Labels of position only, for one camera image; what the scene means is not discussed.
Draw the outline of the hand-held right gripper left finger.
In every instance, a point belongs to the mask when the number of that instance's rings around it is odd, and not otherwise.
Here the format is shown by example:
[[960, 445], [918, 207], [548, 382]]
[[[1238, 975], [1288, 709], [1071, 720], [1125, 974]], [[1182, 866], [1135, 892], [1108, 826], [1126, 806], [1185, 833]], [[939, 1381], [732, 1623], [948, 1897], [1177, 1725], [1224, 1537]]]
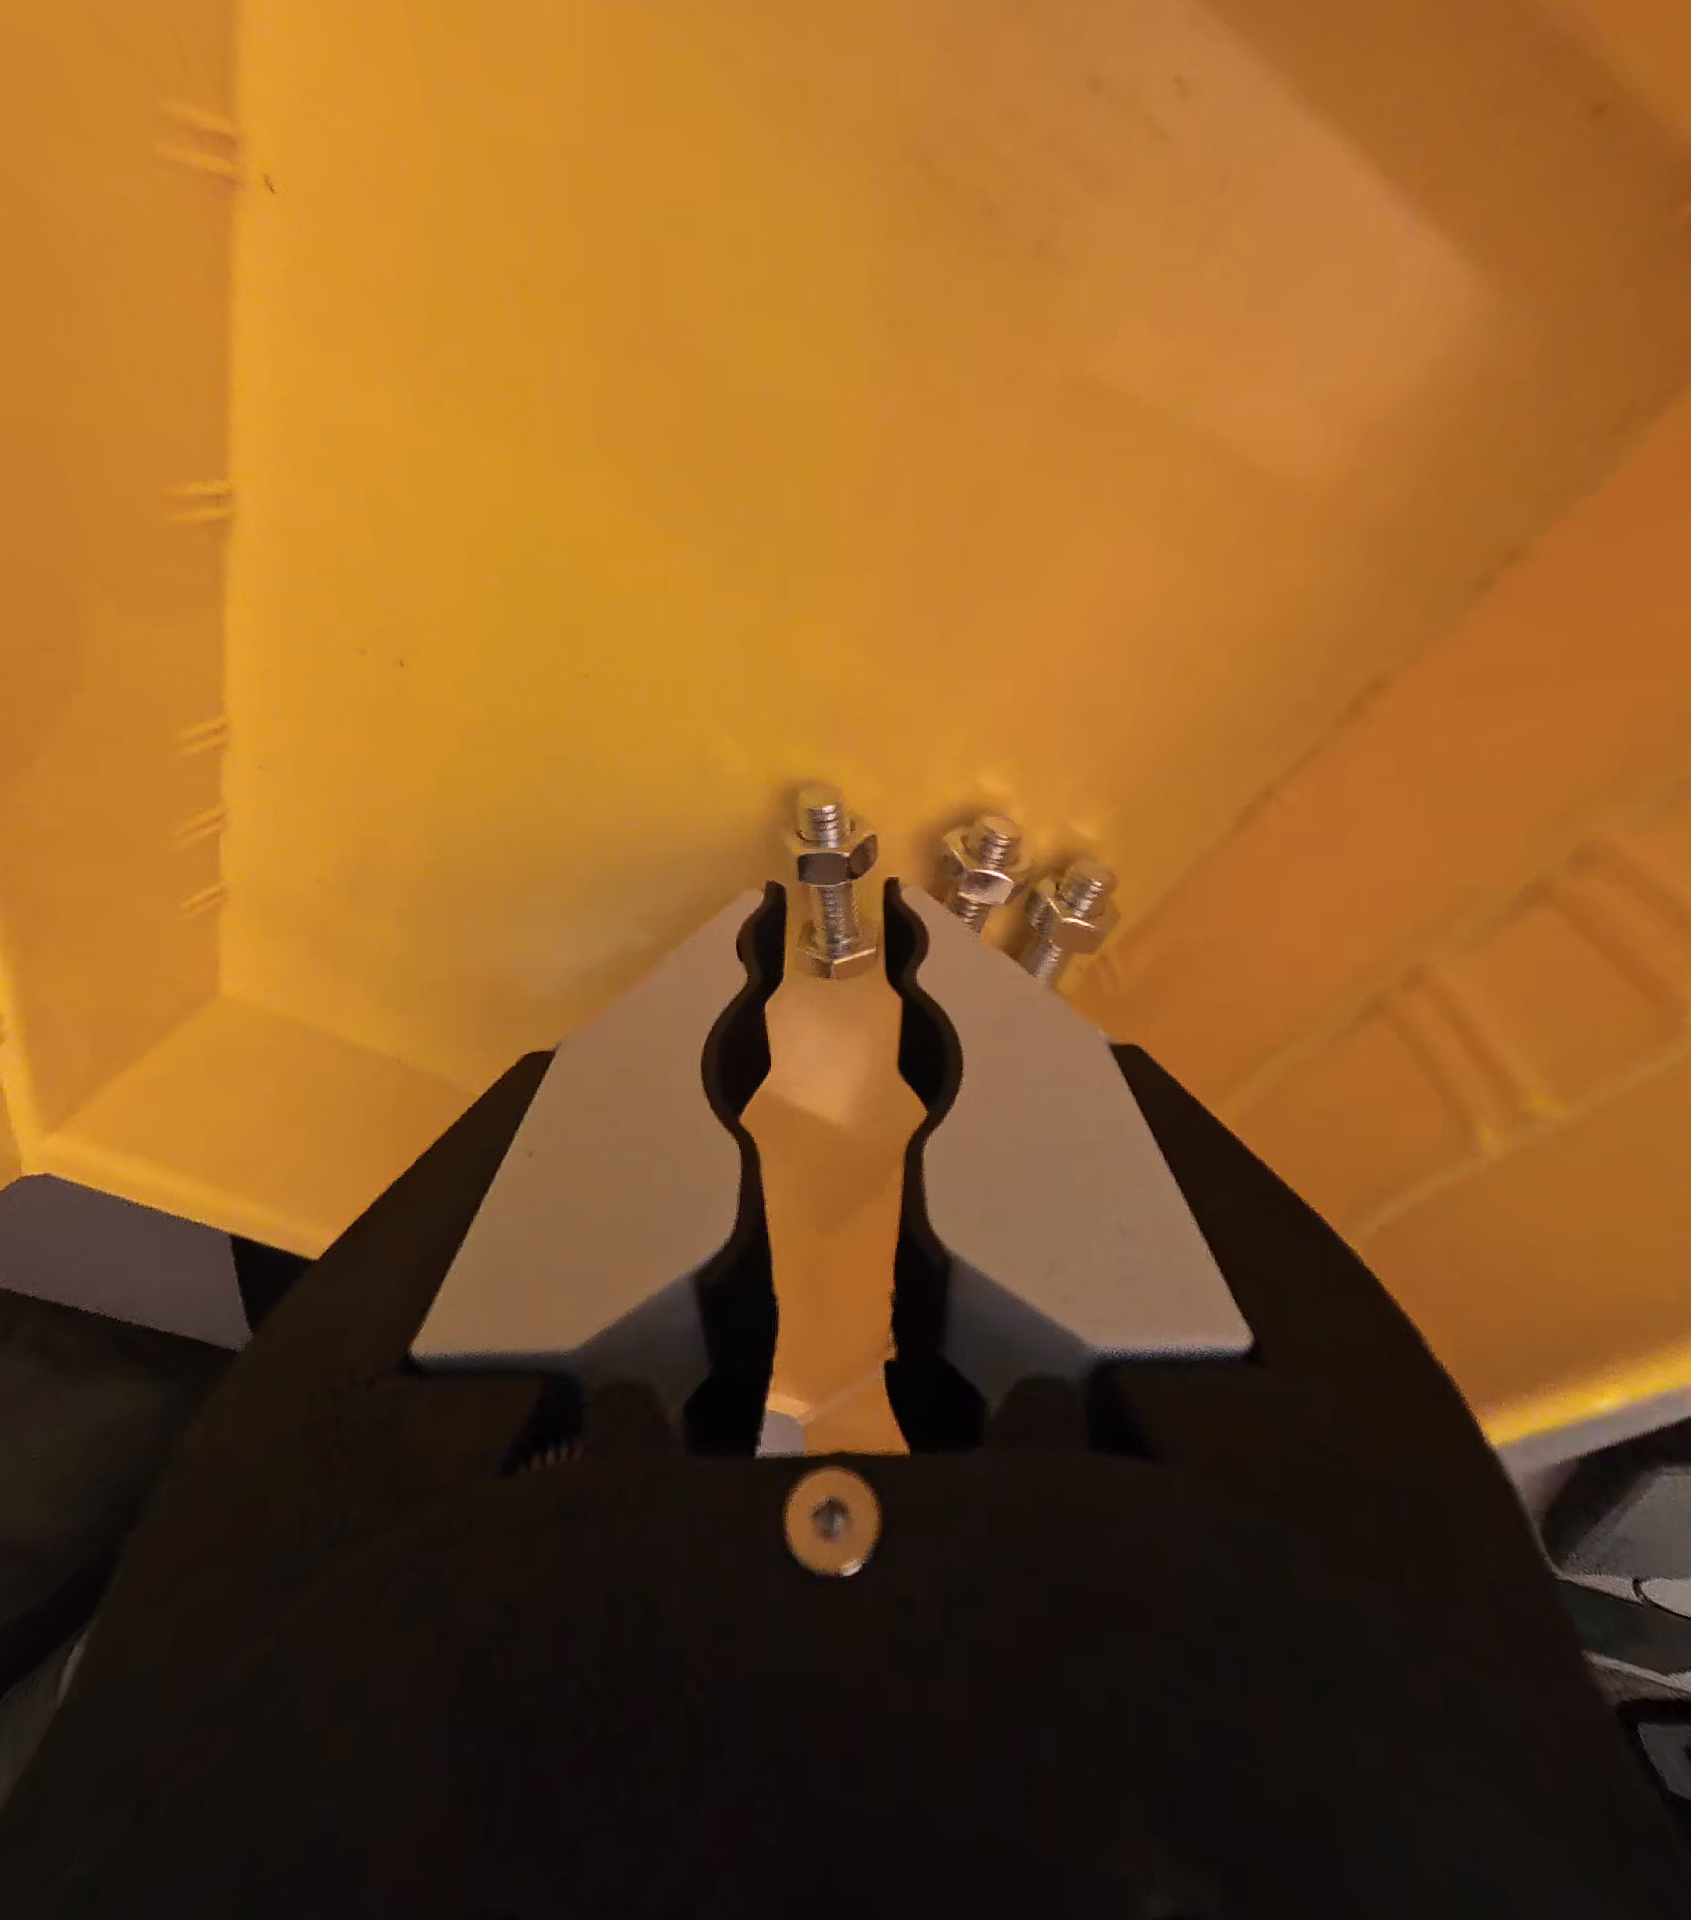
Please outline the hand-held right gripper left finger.
[[754, 1457], [779, 1311], [745, 1128], [786, 892], [741, 892], [552, 1055], [408, 1346], [427, 1375], [649, 1389], [691, 1452]]

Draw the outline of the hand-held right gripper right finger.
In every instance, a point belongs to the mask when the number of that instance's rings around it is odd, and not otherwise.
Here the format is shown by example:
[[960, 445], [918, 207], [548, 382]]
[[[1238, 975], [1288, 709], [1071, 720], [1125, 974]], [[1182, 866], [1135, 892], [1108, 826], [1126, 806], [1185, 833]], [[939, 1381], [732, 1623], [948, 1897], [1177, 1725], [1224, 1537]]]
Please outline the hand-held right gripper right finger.
[[884, 892], [906, 1146], [886, 1401], [912, 1454], [975, 1451], [1029, 1380], [1255, 1341], [1116, 1046], [912, 884]]

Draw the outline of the steel hex bolt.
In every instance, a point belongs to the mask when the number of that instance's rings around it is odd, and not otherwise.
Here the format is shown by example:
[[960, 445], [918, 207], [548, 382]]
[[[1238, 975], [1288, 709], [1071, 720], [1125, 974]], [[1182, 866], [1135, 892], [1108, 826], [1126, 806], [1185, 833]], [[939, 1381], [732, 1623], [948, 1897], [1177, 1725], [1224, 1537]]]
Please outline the steel hex bolt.
[[[801, 838], [821, 848], [839, 845], [850, 835], [873, 830], [832, 784], [808, 784], [792, 806], [788, 843]], [[860, 884], [817, 892], [801, 886], [808, 918], [798, 932], [801, 966], [824, 980], [844, 982], [866, 974], [878, 960], [878, 937], [860, 913]]]
[[[1076, 862], [1076, 860], [1097, 860], [1097, 859], [1080, 857], [1080, 859], [1073, 859], [1071, 862]], [[1017, 950], [1017, 964], [1021, 964], [1021, 966], [1025, 968], [1025, 974], [1029, 974], [1036, 982], [1039, 982], [1039, 984], [1043, 984], [1043, 985], [1048, 985], [1048, 988], [1054, 991], [1054, 988], [1062, 982], [1062, 978], [1067, 975], [1071, 962], [1078, 960], [1078, 958], [1097, 954], [1097, 951], [1104, 948], [1106, 939], [1104, 939], [1100, 943], [1092, 945], [1092, 948], [1086, 948], [1086, 950], [1060, 948], [1060, 945], [1050, 943], [1048, 939], [1041, 939], [1039, 932], [1037, 932], [1037, 928], [1032, 928], [1030, 925], [1026, 925], [1026, 918], [1025, 918], [1025, 939], [1023, 939], [1021, 950]]]

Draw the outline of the steel bolt with nut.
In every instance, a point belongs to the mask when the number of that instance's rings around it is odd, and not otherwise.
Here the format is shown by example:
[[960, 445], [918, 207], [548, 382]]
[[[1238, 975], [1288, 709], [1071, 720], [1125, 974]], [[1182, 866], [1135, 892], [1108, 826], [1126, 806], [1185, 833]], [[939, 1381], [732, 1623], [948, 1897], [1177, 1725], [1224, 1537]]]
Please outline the steel bolt with nut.
[[974, 934], [1021, 896], [1025, 881], [1025, 833], [1011, 816], [979, 811], [943, 830], [930, 896]]

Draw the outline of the yellow plastic bin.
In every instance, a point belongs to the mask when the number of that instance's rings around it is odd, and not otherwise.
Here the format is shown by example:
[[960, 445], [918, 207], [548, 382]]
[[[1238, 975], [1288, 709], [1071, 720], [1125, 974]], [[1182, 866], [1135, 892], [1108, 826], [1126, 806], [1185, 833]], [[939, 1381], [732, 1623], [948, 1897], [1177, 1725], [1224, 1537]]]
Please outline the yellow plastic bin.
[[0, 4], [0, 1189], [319, 1253], [813, 777], [1678, 1419], [1691, 4]]

